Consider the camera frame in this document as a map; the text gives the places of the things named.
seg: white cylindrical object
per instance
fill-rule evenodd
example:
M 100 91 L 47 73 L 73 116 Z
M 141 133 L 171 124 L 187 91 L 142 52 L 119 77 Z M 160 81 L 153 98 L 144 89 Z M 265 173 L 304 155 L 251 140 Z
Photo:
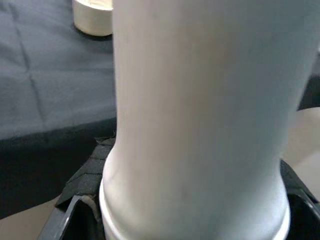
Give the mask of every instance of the white cylindrical object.
M 72 0 L 74 25 L 93 36 L 112 34 L 112 0 Z
M 317 52 L 315 0 L 117 0 L 112 240 L 283 240 L 280 154 Z

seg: white lid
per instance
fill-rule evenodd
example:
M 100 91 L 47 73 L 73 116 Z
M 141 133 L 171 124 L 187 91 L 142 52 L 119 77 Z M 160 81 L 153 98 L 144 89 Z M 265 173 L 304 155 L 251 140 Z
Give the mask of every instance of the white lid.
M 74 25 L 93 36 L 112 34 L 112 0 L 72 0 Z

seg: white container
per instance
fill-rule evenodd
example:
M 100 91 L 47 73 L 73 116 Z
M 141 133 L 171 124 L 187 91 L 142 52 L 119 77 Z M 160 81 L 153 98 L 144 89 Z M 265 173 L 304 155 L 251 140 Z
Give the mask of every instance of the white container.
M 112 0 L 72 0 L 74 25 L 93 36 L 112 34 Z
M 284 240 L 280 156 L 316 56 L 315 0 L 117 0 L 111 240 Z

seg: beige surface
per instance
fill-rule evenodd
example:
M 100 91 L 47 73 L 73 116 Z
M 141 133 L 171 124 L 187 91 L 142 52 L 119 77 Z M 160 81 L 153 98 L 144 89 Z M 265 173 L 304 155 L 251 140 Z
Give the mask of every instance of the beige surface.
M 58 198 L 0 220 L 0 240 L 36 240 Z
M 320 199 L 320 107 L 296 113 L 283 158 Z

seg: black fabric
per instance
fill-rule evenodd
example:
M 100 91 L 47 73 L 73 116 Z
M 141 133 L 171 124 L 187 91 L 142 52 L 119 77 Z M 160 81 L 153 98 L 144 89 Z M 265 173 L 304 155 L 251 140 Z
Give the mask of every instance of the black fabric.
M 291 220 L 287 240 L 320 240 L 320 208 L 299 195 L 291 194 L 288 199 Z
M 69 202 L 73 196 L 98 195 L 99 185 L 106 157 L 112 149 L 115 139 L 99 140 L 87 162 L 69 179 L 56 205 Z
M 0 219 L 56 198 L 95 146 L 92 139 L 0 153 Z
M 320 76 L 312 75 L 305 87 L 298 110 L 320 107 Z

